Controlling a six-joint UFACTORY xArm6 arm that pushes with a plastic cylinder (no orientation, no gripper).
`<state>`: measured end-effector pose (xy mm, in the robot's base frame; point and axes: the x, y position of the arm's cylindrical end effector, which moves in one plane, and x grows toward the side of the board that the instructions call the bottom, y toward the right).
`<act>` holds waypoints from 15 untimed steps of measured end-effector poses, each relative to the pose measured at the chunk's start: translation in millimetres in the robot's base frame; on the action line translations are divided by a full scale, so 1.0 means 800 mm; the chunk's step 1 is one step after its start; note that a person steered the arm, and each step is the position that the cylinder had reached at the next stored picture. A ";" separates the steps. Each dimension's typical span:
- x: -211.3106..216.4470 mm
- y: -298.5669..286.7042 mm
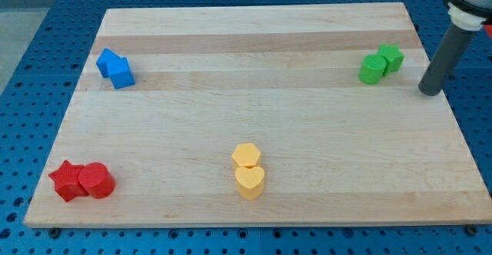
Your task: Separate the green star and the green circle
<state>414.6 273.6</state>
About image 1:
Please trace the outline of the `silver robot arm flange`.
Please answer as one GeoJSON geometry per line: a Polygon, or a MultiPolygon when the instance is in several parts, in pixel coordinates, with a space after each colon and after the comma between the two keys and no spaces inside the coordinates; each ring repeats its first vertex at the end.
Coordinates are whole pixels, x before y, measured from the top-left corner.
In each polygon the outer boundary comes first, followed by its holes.
{"type": "Polygon", "coordinates": [[[491,23],[491,0],[444,0],[451,22],[467,31],[480,31],[491,23]]]}

